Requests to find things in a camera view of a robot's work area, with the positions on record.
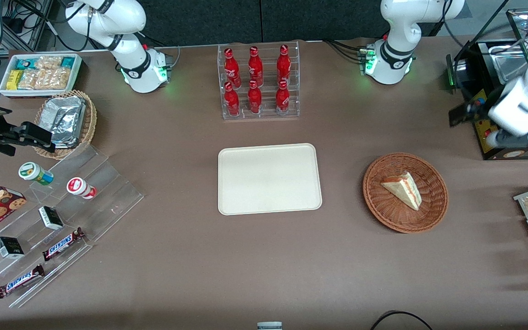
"wicker basket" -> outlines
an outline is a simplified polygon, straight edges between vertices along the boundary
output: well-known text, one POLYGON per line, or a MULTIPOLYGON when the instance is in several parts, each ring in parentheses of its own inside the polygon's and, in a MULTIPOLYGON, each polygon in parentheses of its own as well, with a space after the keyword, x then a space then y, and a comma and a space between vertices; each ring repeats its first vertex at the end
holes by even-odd
POLYGON ((364 199, 381 223, 400 232, 431 230, 448 209, 448 191, 439 172, 425 160, 408 153, 391 153, 376 159, 366 170, 362 184, 364 199), (409 171, 423 202, 419 211, 411 209, 381 186, 386 177, 409 171))
MULTIPOLYGON (((91 99, 89 98, 89 96, 87 96, 83 92, 80 92, 79 90, 71 90, 68 93, 58 94, 58 95, 53 96, 52 98, 68 98, 69 96, 80 96, 87 103, 87 108, 85 109, 84 119, 82 121, 82 128, 80 132, 79 144, 75 148, 72 148, 72 149, 56 149, 54 153, 46 152, 46 150, 34 147, 34 149, 36 149, 36 153, 38 153, 42 157, 59 159, 59 160, 63 159, 69 153, 73 152, 73 150, 77 148, 82 150, 82 148, 88 146, 93 139, 93 136, 95 134, 95 125, 97 124, 97 110, 95 109, 95 105, 91 102, 91 99)), ((36 115, 36 121, 34 121, 36 124, 40 122, 40 116, 42 115, 44 104, 42 104, 42 106, 40 107, 40 111, 38 111, 38 114, 36 115)))

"red bottle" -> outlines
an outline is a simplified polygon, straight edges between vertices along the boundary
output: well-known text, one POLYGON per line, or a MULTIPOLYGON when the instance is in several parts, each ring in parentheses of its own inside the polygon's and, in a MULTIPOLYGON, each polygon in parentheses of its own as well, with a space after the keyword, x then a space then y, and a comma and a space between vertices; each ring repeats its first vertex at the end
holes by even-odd
POLYGON ((284 116, 289 111, 289 98, 291 94, 286 89, 286 81, 281 81, 276 92, 276 113, 284 116))
POLYGON ((276 80, 278 83, 286 81, 286 84, 291 84, 291 58, 289 58, 289 46, 283 44, 280 46, 280 56, 276 61, 276 80))
POLYGON ((228 81, 233 84, 233 88, 238 89, 242 85, 242 78, 239 76, 239 65, 237 65, 237 61, 233 58, 233 50, 226 48, 224 54, 225 74, 228 77, 228 81))
POLYGON ((231 82, 225 83, 225 104, 228 108, 229 115, 232 117, 239 116, 239 97, 237 96, 237 93, 235 90, 233 90, 233 86, 231 82))
POLYGON ((260 114, 260 111, 262 111, 262 92, 258 88, 258 82, 253 79, 250 81, 250 90, 247 92, 247 98, 250 102, 250 111, 254 115, 260 114))
POLYGON ((258 47, 250 47, 250 60, 247 61, 247 66, 250 68, 250 79, 258 83, 258 87, 264 84, 264 66, 262 60, 258 56, 258 47))

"snickers bar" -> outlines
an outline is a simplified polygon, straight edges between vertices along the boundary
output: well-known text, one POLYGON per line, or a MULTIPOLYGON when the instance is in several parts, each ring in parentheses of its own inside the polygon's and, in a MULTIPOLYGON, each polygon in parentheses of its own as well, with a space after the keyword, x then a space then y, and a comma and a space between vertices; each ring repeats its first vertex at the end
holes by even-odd
POLYGON ((29 271, 12 282, 9 282, 6 286, 0 286, 0 299, 5 298, 13 292, 13 290, 25 286, 28 282, 40 276, 44 277, 44 268, 42 268, 42 265, 36 266, 32 271, 29 271))
POLYGON ((42 252, 44 255, 44 261, 48 261, 52 259, 54 256, 60 254, 62 251, 65 251, 69 246, 75 244, 79 238, 84 236, 84 232, 81 230, 81 228, 77 228, 77 230, 71 232, 70 235, 63 238, 60 242, 56 243, 53 247, 48 249, 48 251, 42 252))

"aluminum foil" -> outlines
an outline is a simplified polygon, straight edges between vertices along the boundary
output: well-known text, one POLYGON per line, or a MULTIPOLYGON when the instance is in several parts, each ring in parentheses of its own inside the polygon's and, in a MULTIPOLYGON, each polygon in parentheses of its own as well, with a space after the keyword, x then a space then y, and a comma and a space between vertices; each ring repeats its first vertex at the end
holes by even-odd
POLYGON ((75 148, 79 144, 86 107, 87 103, 79 96, 48 100, 42 109, 38 126, 52 132, 52 142, 56 148, 75 148))

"brown tablecloth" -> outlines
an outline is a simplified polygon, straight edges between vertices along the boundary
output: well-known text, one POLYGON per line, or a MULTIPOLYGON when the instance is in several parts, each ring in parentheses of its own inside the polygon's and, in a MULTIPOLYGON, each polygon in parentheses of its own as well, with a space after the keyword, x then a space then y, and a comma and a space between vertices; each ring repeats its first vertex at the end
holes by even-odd
MULTIPOLYGON (((183 48, 172 82, 150 94, 123 82, 109 52, 83 53, 76 87, 97 107, 93 144, 146 196, 27 305, 0 300, 0 329, 367 329, 390 309, 436 329, 528 328, 528 228, 512 200, 528 190, 528 161, 484 162, 469 125, 449 129, 461 98, 445 90, 445 55, 458 47, 424 38, 408 76, 383 86, 326 44, 300 46, 293 121, 223 121, 216 46, 183 48), (218 212, 221 149, 305 142, 319 210, 218 212), (390 152, 445 179, 449 211, 434 230, 398 234, 369 213, 360 180, 390 152)), ((0 101, 15 124, 41 103, 0 101)), ((27 188, 17 168, 29 160, 53 164, 18 148, 0 156, 0 185, 27 188)))

